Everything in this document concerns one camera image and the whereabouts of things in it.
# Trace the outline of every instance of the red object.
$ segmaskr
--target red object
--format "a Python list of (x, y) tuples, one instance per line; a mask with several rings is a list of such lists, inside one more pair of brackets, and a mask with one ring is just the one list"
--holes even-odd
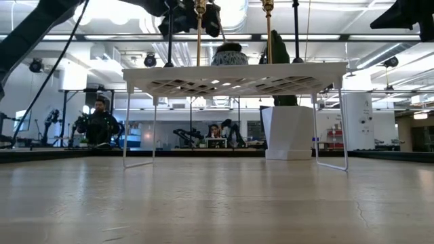
[[(333, 131), (329, 131), (328, 132), (329, 136), (333, 136)], [(335, 131), (335, 136), (341, 136), (342, 135), (342, 131), (341, 130), (337, 130)]]

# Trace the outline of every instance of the white planter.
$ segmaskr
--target white planter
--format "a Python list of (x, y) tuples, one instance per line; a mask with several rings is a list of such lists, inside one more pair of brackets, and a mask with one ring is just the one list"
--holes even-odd
[(310, 160), (312, 157), (313, 109), (277, 106), (262, 111), (270, 160)]

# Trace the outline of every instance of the brass pole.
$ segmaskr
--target brass pole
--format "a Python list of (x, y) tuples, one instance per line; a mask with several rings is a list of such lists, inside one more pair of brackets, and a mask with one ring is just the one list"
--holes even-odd
[(273, 63), (273, 50), (271, 43), (271, 11), (274, 9), (274, 0), (261, 0), (262, 9), (267, 13), (265, 17), (267, 18), (267, 60), (269, 64)]
[(268, 43), (268, 62), (269, 64), (273, 63), (273, 46), (271, 45), (271, 14), (267, 12), (267, 43)]
[(197, 60), (196, 66), (201, 66), (201, 26), (202, 25), (202, 17), (197, 16)]
[(202, 15), (206, 12), (206, 0), (195, 0), (195, 10), (197, 13), (197, 57), (196, 66), (201, 66), (201, 29)]

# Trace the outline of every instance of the woman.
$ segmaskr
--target woman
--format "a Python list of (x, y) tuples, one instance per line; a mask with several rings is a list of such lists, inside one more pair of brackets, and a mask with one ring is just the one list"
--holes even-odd
[(221, 138), (220, 127), (216, 124), (210, 125), (208, 130), (208, 138)]

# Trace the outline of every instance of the man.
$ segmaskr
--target man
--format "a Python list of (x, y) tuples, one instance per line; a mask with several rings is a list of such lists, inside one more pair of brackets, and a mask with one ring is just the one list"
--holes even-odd
[(104, 98), (97, 98), (95, 101), (95, 111), (89, 115), (87, 129), (79, 128), (78, 132), (86, 131), (88, 144), (99, 145), (110, 143), (111, 136), (119, 133), (119, 126), (116, 119), (106, 111)]

